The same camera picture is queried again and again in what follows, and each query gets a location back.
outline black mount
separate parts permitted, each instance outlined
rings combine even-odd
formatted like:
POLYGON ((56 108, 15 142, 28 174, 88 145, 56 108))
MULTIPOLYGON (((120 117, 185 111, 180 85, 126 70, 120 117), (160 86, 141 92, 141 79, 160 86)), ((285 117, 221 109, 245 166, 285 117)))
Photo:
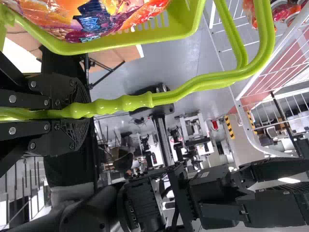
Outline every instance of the black mount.
POLYGON ((133 176, 118 194, 118 211, 126 232, 193 232, 191 222, 200 218, 204 229, 230 228, 240 221, 246 227, 273 228, 309 225, 309 182, 248 190, 256 182, 304 172, 308 159, 273 158, 230 172, 221 165, 197 172, 188 179, 184 166, 175 165, 133 176), (166 228, 162 197, 156 180, 168 175, 175 196, 175 214, 166 228), (176 221, 182 217, 183 225, 176 221))
MULTIPOLYGON (((90 102, 78 78, 60 74, 23 75, 0 52, 1 107, 60 110, 73 102, 90 102)), ((89 118, 7 121, 0 123, 0 177, 22 156, 58 156, 79 150, 88 132, 89 118)))

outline yellow and black warning sticker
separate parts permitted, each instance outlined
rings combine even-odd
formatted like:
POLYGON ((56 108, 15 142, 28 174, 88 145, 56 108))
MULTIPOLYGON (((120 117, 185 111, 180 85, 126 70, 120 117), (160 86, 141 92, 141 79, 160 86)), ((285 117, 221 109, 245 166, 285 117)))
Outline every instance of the yellow and black warning sticker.
POLYGON ((247 111, 247 115, 248 115, 249 121, 250 121, 250 123, 251 123, 252 129, 253 129, 253 131, 254 131, 255 125, 254 125, 253 120, 252 120, 252 118, 251 118, 250 110, 247 111))
POLYGON ((228 116, 225 116, 224 119, 225 119, 225 122, 226 122, 226 125, 227 125, 228 132, 230 133, 231 139, 235 139, 235 134, 232 130, 230 119, 228 119, 228 116))

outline person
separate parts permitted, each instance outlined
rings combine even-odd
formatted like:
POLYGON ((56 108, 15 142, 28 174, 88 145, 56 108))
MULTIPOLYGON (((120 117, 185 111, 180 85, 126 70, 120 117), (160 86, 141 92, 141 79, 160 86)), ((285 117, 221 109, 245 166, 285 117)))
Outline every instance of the person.
POLYGON ((138 161, 134 160, 135 148, 131 134, 131 132, 122 133, 121 145, 111 150, 113 166, 115 170, 123 172, 125 178, 133 174, 132 169, 139 167, 138 161))

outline black metal bracket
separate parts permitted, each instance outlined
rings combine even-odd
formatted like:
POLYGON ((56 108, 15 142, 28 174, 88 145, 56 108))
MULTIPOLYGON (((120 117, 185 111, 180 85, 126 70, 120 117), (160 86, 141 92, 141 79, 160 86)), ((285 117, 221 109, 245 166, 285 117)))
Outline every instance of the black metal bracket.
POLYGON ((0 123, 0 141, 47 134, 51 130, 49 121, 25 121, 0 123))
POLYGON ((88 88, 89 89, 93 89, 97 84, 99 84, 101 81, 103 81, 106 77, 108 77, 109 75, 111 75, 114 71, 116 71, 118 68, 120 68, 124 63, 125 61, 122 61, 120 64, 118 64, 115 68, 109 68, 107 66, 105 66, 104 64, 101 64, 97 61, 95 61, 94 59, 90 58, 89 59, 91 62, 94 62, 95 65, 98 65, 100 66, 101 68, 105 69, 108 71, 107 74, 105 74, 104 76, 102 76, 99 80, 97 80, 95 83, 90 83, 88 85, 88 88))
POLYGON ((49 109, 50 98, 42 95, 0 89, 0 106, 14 108, 31 107, 31 109, 49 109))

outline ceiling light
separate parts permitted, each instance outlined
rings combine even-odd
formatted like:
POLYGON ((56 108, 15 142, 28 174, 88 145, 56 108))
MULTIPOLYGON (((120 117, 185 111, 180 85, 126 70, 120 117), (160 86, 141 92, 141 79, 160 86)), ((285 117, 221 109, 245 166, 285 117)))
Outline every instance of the ceiling light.
POLYGON ((280 178, 278 180, 281 181, 281 182, 289 183, 289 184, 295 184, 295 183, 299 183, 300 182, 300 180, 296 180, 296 179, 288 178, 288 177, 280 178))

